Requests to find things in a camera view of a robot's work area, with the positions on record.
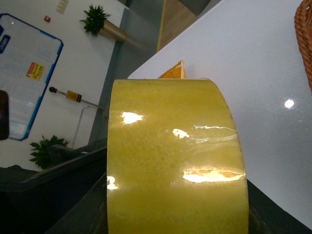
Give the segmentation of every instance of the plant pot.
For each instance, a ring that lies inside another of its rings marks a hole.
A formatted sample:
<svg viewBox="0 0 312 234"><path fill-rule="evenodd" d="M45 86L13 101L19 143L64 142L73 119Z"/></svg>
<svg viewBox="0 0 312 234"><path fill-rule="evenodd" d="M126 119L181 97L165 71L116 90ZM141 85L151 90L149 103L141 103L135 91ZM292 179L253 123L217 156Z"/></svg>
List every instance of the plant pot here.
<svg viewBox="0 0 312 234"><path fill-rule="evenodd" d="M103 28L101 28L98 33L103 36L111 36L113 39L121 43L125 42L128 36L126 32L118 28L107 19L104 21Z"/></svg>

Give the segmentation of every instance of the dark surface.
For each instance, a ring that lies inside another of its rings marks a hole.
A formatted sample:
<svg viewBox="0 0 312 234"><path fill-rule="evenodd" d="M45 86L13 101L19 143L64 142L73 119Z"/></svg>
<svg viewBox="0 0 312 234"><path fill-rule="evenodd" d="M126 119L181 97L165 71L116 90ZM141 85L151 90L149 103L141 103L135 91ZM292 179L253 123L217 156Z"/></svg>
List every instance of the dark surface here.
<svg viewBox="0 0 312 234"><path fill-rule="evenodd" d="M289 213L280 208L248 181L251 234L312 234Z"/></svg>
<svg viewBox="0 0 312 234"><path fill-rule="evenodd" d="M104 145L42 172L8 168L11 174L13 170L19 172L18 176L7 175L7 179L11 178L8 181L1 178L0 234L42 234L47 231L103 176L106 153Z"/></svg>
<svg viewBox="0 0 312 234"><path fill-rule="evenodd" d="M211 0L179 0L185 5L192 13L198 16L208 5Z"/></svg>

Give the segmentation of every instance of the wicker basket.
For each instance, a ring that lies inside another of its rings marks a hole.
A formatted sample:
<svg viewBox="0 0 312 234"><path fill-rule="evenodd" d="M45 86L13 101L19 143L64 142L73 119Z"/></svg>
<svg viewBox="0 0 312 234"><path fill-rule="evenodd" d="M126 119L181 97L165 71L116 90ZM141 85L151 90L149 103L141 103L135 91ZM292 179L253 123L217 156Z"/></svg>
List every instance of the wicker basket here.
<svg viewBox="0 0 312 234"><path fill-rule="evenodd" d="M304 0L294 18L299 50L312 91L312 0Z"/></svg>

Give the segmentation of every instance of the green plant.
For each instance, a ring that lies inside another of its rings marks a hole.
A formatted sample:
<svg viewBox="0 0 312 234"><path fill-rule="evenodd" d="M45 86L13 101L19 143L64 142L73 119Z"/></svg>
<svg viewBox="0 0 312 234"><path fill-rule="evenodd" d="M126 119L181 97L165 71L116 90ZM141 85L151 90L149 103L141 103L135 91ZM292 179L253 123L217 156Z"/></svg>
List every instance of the green plant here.
<svg viewBox="0 0 312 234"><path fill-rule="evenodd" d="M91 34L93 36L97 36L99 30L104 26L104 21L110 17L110 14L104 13L103 7L93 7L93 5L89 6L89 11L84 11L87 14L86 19L80 20L81 22L85 23L83 27L86 30L86 33Z"/></svg>
<svg viewBox="0 0 312 234"><path fill-rule="evenodd" d="M30 159L30 161L35 162L38 167L46 169L53 166L53 162L49 157L48 147L50 147L51 145L67 146L69 142L64 140L64 138L57 138L55 135L53 135L50 140L45 139L44 136L42 136L42 138L43 140L41 140L39 143L32 142L30 144L33 147L33 149L31 150L36 151L30 154L34 156L34 158Z"/></svg>

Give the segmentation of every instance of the metal rod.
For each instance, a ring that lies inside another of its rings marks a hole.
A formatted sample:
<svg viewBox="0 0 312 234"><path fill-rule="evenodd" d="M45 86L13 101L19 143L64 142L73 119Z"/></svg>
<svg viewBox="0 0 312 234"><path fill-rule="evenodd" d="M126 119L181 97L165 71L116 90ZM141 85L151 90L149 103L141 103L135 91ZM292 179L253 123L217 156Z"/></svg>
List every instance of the metal rod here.
<svg viewBox="0 0 312 234"><path fill-rule="evenodd" d="M62 92L62 91L59 91L59 90L57 90L57 89L54 88L54 87L50 87L50 88L49 88L49 91L50 91L51 93L63 94L64 96L67 95L66 93L64 93L64 92ZM106 111L106 108L101 107L101 106L99 106L99 105L96 105L96 104L94 104L94 103L91 103L91 102L89 102L89 101L86 101L86 100L83 100L83 99L81 99L80 101L82 101L82 102L84 102L84 103L87 103L87 104L89 104L89 105L91 105L91 106L97 107L98 109L102 109L102 110Z"/></svg>

